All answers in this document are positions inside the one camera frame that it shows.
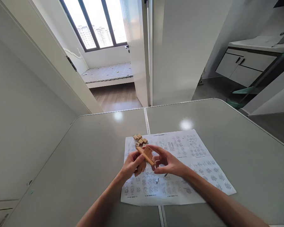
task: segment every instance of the cabinet handle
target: cabinet handle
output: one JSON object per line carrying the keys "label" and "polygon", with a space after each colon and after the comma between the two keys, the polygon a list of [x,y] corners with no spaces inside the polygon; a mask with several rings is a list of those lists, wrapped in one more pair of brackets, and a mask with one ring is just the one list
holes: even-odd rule
{"label": "cabinet handle", "polygon": [[244,61],[245,61],[245,58],[241,61],[240,65],[243,64]]}
{"label": "cabinet handle", "polygon": [[239,57],[237,60],[236,60],[236,62],[235,63],[238,63],[238,61],[241,59],[241,57]]}

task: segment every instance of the forearm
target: forearm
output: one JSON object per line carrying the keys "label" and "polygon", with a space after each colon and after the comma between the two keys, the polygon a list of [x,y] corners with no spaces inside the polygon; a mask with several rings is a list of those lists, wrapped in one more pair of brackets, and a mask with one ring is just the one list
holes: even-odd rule
{"label": "forearm", "polygon": [[211,205],[228,226],[268,226],[248,209],[214,187],[190,168],[186,168],[183,179]]}
{"label": "forearm", "polygon": [[119,197],[125,180],[118,174],[102,195],[78,222],[77,227],[102,226],[115,200]]}

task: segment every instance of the bedroom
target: bedroom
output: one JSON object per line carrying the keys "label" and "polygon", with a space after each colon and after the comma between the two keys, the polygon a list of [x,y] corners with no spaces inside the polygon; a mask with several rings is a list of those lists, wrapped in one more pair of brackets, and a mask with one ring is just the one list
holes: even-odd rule
{"label": "bedroom", "polygon": [[120,1],[34,3],[103,111],[142,107],[136,96]]}

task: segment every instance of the white headboard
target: white headboard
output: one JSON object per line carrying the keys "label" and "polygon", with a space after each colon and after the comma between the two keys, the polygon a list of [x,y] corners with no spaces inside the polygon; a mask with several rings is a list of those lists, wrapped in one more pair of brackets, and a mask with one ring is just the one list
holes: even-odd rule
{"label": "white headboard", "polygon": [[86,72],[89,67],[86,64],[86,61],[84,60],[83,56],[81,55],[79,49],[77,49],[79,51],[80,56],[76,55],[75,53],[69,51],[66,48],[63,48],[67,54],[67,56],[70,58],[70,60],[72,61],[72,63],[75,65],[75,67],[77,68],[78,73],[81,75],[84,72]]}

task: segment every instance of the right hand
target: right hand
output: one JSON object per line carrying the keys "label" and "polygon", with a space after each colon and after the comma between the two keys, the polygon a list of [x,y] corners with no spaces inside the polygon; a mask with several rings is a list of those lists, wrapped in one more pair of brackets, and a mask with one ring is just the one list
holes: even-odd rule
{"label": "right hand", "polygon": [[149,148],[159,154],[159,156],[153,156],[152,160],[155,162],[155,168],[152,166],[152,170],[156,174],[170,173],[179,177],[183,177],[187,172],[187,166],[179,161],[170,152],[163,148],[151,144],[147,144]]}

